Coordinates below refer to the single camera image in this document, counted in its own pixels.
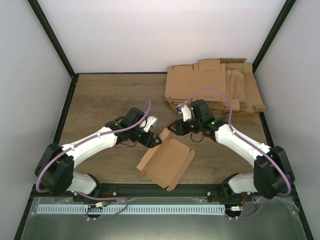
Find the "cardboard box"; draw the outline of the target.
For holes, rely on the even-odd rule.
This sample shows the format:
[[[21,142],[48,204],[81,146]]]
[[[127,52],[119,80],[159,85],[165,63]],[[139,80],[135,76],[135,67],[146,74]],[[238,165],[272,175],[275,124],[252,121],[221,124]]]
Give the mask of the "cardboard box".
[[[172,132],[167,128],[159,137],[162,143],[148,149],[136,168],[140,178],[145,176],[169,192],[176,188],[195,157],[195,150],[172,138]]]

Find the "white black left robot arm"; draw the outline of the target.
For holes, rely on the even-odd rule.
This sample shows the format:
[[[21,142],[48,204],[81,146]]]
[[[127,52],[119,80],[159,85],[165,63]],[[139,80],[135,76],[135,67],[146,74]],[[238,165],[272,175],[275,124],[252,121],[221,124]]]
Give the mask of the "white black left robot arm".
[[[87,137],[69,144],[48,145],[34,171],[36,190],[53,195],[75,192],[97,202],[102,196],[101,183],[90,173],[75,172],[75,168],[91,156],[126,141],[148,148],[160,145],[159,135],[150,130],[157,123],[157,117],[132,107],[125,116],[109,121]]]

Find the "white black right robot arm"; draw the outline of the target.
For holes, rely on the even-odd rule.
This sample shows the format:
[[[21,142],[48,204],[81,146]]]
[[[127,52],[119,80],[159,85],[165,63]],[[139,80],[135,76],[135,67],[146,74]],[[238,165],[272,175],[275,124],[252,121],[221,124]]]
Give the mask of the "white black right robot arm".
[[[227,120],[214,117],[203,99],[191,106],[180,104],[177,111],[182,119],[175,120],[167,128],[177,136],[202,133],[233,150],[253,168],[252,173],[235,173],[224,181],[223,198],[236,200],[240,193],[258,193],[266,199],[277,195],[288,196],[295,176],[285,150],[259,143],[235,129]]]

